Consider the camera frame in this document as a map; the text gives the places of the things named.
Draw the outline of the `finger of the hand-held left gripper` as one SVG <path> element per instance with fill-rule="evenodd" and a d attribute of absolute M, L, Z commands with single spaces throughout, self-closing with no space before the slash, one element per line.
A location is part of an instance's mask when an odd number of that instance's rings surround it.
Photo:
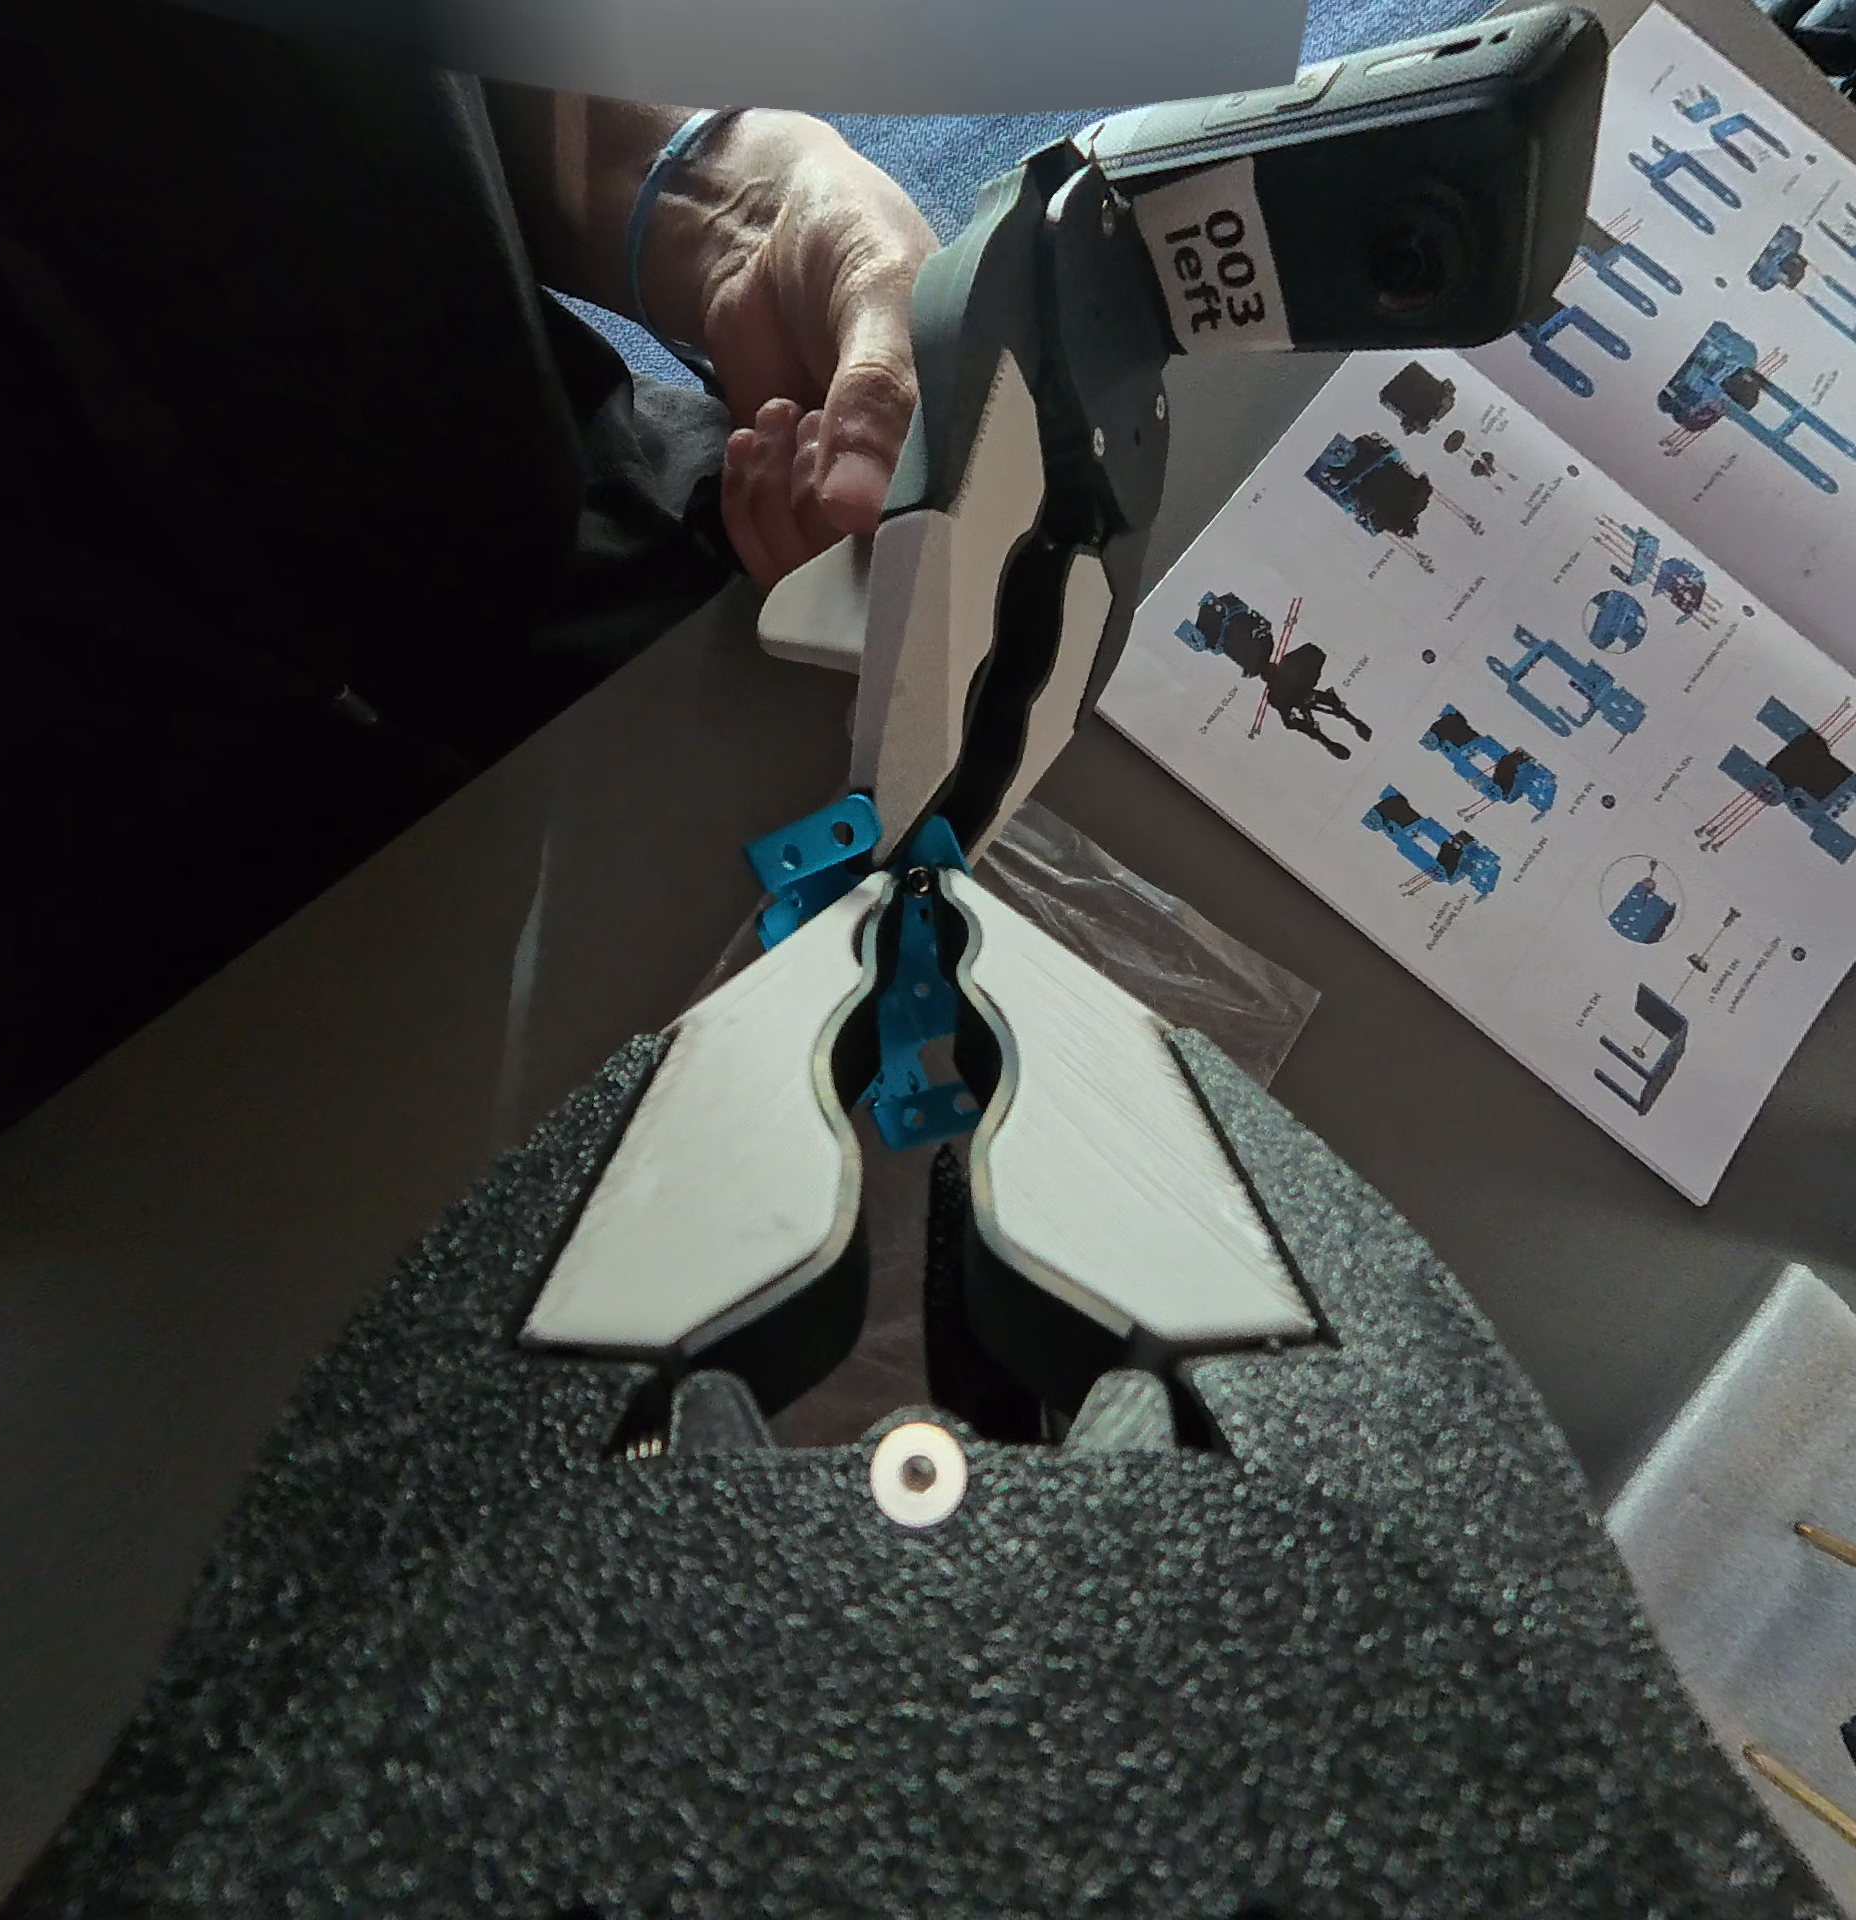
<path fill-rule="evenodd" d="M 947 830 L 978 858 L 1080 730 L 1113 594 L 1089 549 L 1029 542 L 1009 565 Z"/>
<path fill-rule="evenodd" d="M 992 842 L 1070 738 L 1070 547 L 1041 530 L 1035 399 L 1009 354 L 947 510 L 889 519 L 868 575 L 848 783 L 882 842 Z"/>

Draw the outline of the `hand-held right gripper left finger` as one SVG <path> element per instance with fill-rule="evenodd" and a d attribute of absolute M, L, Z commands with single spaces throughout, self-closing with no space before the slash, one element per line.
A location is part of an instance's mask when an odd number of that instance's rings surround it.
<path fill-rule="evenodd" d="M 863 1171 L 832 1056 L 889 903 L 868 877 L 669 1026 L 527 1348 L 700 1354 L 845 1256 Z"/>

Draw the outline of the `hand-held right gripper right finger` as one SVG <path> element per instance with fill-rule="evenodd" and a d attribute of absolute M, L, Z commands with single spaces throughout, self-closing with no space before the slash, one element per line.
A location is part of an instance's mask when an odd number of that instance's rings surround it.
<path fill-rule="evenodd" d="M 1312 1338 L 1165 1026 L 960 869 L 941 902 L 965 930 L 962 1005 L 999 1044 L 971 1144 L 985 1249 L 1118 1338 Z"/>

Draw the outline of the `blue perforated metal bracket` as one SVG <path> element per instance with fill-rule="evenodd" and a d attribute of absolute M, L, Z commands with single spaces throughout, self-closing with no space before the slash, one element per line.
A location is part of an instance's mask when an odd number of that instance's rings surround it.
<path fill-rule="evenodd" d="M 744 848 L 755 880 L 769 902 L 755 918 L 762 947 L 776 947 L 823 906 L 845 899 L 874 866 L 882 835 L 880 813 L 863 792 L 820 808 Z M 933 899 L 907 893 L 907 869 L 965 874 L 956 838 L 941 817 L 928 817 L 892 858 L 899 877 L 899 960 L 875 998 L 875 1065 L 850 1071 L 850 1092 L 870 1111 L 892 1151 L 947 1141 L 978 1127 L 978 1100 L 962 1078 L 928 1083 L 924 1052 L 953 1034 L 956 994 L 941 975 Z"/>

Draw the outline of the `grey desk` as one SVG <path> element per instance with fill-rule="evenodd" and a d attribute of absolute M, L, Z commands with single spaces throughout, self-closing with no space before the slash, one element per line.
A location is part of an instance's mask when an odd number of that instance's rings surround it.
<path fill-rule="evenodd" d="M 0 1904 L 298 1371 L 752 911 L 843 678 L 724 594 L 0 1138 Z M 1856 1313 L 1856 969 L 1707 1211 L 1093 721 L 1035 794 L 1321 1001 L 1282 1098 L 1468 1285 L 1609 1499 L 1785 1263 Z"/>

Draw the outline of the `person's left hand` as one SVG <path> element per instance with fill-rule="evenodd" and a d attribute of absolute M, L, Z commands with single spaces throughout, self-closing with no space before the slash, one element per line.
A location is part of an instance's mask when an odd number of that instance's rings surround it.
<path fill-rule="evenodd" d="M 642 296 L 733 419 L 724 532 L 769 591 L 875 530 L 915 421 L 910 296 L 934 233 L 820 119 L 744 111 L 661 193 Z"/>

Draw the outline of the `clear plastic bag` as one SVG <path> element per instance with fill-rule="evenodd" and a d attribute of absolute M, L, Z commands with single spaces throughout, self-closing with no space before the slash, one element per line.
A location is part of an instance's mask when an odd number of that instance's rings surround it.
<path fill-rule="evenodd" d="M 1165 1026 L 1204 1033 L 1270 1086 L 1320 992 L 1111 861 L 1049 808 L 1022 805 L 975 865 L 978 884 Z"/>

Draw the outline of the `white instruction manual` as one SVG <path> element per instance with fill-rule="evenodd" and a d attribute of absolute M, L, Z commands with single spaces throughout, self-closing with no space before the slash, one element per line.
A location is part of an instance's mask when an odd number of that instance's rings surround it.
<path fill-rule="evenodd" d="M 1856 960 L 1856 161 L 1643 10 L 1555 296 L 1360 354 L 1101 714 L 1693 1204 Z"/>

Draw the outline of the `blue wristband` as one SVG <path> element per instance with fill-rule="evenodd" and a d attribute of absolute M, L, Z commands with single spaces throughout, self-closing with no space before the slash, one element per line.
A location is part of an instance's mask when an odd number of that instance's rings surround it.
<path fill-rule="evenodd" d="M 724 111 L 694 111 L 689 113 L 676 132 L 667 138 L 667 144 L 651 157 L 640 190 L 634 193 L 631 213 L 625 213 L 625 230 L 623 230 L 623 271 L 625 271 L 625 317 L 631 324 L 635 324 L 642 333 L 651 336 L 651 344 L 659 344 L 664 354 L 669 354 L 685 370 L 693 370 L 697 378 L 697 385 L 703 386 L 703 393 L 711 395 L 724 395 L 721 378 L 713 370 L 713 364 L 708 362 L 703 350 L 694 350 L 693 344 L 684 344 L 669 333 L 661 331 L 661 324 L 651 320 L 648 316 L 648 304 L 642 296 L 642 262 L 645 262 L 645 243 L 648 243 L 648 227 L 651 227 L 651 216 L 659 209 L 659 199 L 664 196 L 664 190 L 669 190 L 676 173 L 697 157 L 697 151 L 721 132 L 725 132 L 744 111 L 740 107 L 724 107 Z"/>

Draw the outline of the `white foam sheet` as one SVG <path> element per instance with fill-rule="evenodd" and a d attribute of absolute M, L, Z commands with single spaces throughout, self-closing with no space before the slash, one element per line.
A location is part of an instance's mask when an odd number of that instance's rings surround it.
<path fill-rule="evenodd" d="M 1856 1313 L 1786 1267 L 1605 1512 L 1643 1616 L 1755 1799 L 1856 1918 L 1856 1850 L 1746 1769 L 1746 1745 L 1856 1820 Z"/>

